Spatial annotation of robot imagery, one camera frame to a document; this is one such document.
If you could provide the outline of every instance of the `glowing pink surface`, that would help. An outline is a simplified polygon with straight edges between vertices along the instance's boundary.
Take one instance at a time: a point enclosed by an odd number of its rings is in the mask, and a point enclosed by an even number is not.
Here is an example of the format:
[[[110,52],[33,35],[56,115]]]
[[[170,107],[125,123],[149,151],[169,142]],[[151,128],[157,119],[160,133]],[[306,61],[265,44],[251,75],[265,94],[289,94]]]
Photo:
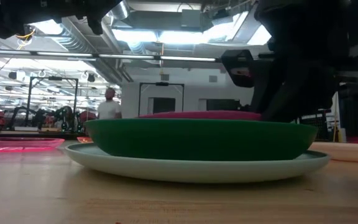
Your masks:
[[[52,138],[0,138],[0,152],[39,152],[53,150],[64,139]]]
[[[142,115],[139,118],[238,119],[259,121],[260,114],[245,111],[192,111]]]

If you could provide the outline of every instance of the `metal frame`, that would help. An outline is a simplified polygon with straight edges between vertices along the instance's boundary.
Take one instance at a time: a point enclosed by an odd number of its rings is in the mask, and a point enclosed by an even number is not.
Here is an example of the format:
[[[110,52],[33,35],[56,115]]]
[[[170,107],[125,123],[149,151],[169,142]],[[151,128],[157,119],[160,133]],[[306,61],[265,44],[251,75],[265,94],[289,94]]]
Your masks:
[[[178,86],[182,86],[183,88],[183,92],[181,94],[181,110],[183,111],[183,109],[185,108],[185,84],[179,84],[179,83],[167,83],[168,86],[170,85],[178,85]],[[142,94],[142,85],[155,85],[157,86],[157,83],[139,83],[139,102],[138,102],[138,106],[137,106],[137,115],[140,116],[140,97]]]
[[[74,93],[74,107],[73,107],[73,114],[75,114],[75,109],[77,106],[77,93],[78,93],[78,79],[77,78],[61,78],[61,77],[57,77],[58,80],[53,80],[53,81],[62,81],[62,80],[74,80],[75,81],[75,93]],[[32,81],[34,79],[38,79],[38,82],[35,83],[35,85],[33,86]],[[25,112],[25,120],[24,120],[24,125],[27,126],[27,123],[29,122],[29,111],[30,111],[30,101],[31,101],[31,91],[33,89],[33,87],[36,87],[37,84],[39,82],[41,82],[44,79],[50,79],[50,77],[30,77],[30,85],[29,85],[29,96],[27,98],[27,110]],[[71,132],[74,133],[74,124],[75,124],[75,119],[73,119],[72,121],[72,129]]]

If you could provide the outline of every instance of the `stacked dishes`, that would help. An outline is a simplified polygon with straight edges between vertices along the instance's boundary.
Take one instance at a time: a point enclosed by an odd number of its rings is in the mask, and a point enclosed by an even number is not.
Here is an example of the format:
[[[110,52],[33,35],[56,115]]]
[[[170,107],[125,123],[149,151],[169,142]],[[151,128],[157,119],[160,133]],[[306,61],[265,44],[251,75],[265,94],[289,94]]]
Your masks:
[[[94,143],[69,146],[67,154],[86,167],[126,177],[258,182],[303,175],[329,161],[326,154],[307,151],[317,129],[300,124],[151,117],[85,126]]]

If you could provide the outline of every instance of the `ceiling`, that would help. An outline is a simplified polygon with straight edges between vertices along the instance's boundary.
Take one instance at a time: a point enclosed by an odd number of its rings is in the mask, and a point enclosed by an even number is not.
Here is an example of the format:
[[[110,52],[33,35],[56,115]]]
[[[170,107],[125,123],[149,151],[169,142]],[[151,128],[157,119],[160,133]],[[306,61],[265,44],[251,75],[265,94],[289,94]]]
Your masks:
[[[255,5],[250,1],[226,1],[226,0],[187,0],[182,3],[179,0],[136,0],[126,1],[128,16],[125,19],[114,19],[116,10],[112,10],[102,20],[103,35],[94,35],[88,27],[86,18],[78,20],[75,17],[64,18],[62,24],[36,24],[36,30],[30,41],[19,40],[17,37],[10,37],[6,40],[0,39],[0,49],[4,50],[31,50],[31,51],[52,51],[52,52],[77,52],[77,53],[99,53],[99,54],[152,54],[152,55],[172,55],[183,57],[220,57],[227,49],[251,50],[253,55],[259,52],[267,51],[263,46],[267,40],[266,35],[260,37],[263,39],[261,45],[247,45],[253,36],[258,33],[260,24],[254,20],[253,11]],[[165,38],[164,43],[131,41],[133,38],[145,37],[145,32],[154,35],[161,41],[163,36],[169,32],[175,31],[173,37],[178,37],[179,32],[183,33],[180,27],[174,24],[180,24],[182,21],[182,12],[184,9],[200,10],[205,16],[207,22],[212,24],[214,13],[220,9],[228,8],[228,18],[232,21],[223,23],[219,26],[204,26],[202,23],[198,27],[201,31],[189,32],[184,29],[185,35],[178,38],[194,40],[192,36],[186,36],[190,33],[195,35],[208,34],[207,40],[201,42],[182,42],[172,41],[172,38]],[[116,30],[135,35],[118,37]],[[21,100],[27,98],[29,91],[30,77],[63,77],[77,78],[79,100],[78,105],[82,108],[95,108],[98,102],[104,100],[104,91],[107,86],[113,86],[117,90],[117,101],[121,99],[121,89],[119,86],[129,82],[139,82],[141,80],[154,80],[158,77],[160,71],[171,73],[171,78],[177,77],[182,80],[181,74],[186,70],[192,69],[216,69],[218,73],[225,74],[221,64],[203,63],[203,62],[181,62],[167,61],[164,63],[151,62],[147,60],[118,60],[118,59],[97,59],[96,61],[81,61],[76,58],[65,58],[64,60],[50,60],[50,58],[28,57],[0,57],[0,106],[17,106]],[[17,78],[9,78],[10,72],[17,72]],[[89,74],[95,74],[95,81],[88,82]],[[194,75],[184,76],[188,81],[194,78]],[[47,79],[35,80],[37,86],[32,90],[32,102],[34,106],[44,108],[72,105],[74,94],[73,81],[55,82]],[[58,93],[51,91],[54,86],[60,86]],[[51,95],[56,100],[48,100]]]

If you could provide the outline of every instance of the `black machinery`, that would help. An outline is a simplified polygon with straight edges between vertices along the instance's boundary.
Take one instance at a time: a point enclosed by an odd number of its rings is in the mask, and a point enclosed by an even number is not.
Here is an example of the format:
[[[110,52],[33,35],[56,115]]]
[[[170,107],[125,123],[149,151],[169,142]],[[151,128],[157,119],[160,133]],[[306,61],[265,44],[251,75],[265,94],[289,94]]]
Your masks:
[[[26,34],[24,24],[71,15],[87,16],[101,34],[100,19],[119,3],[1,0],[0,37]],[[358,0],[259,0],[254,7],[253,16],[272,35],[273,54],[254,60],[249,51],[235,50],[221,58],[234,84],[255,88],[250,110],[266,121],[290,122],[331,107],[343,77],[338,74],[358,71],[358,57],[349,57],[358,44]]]

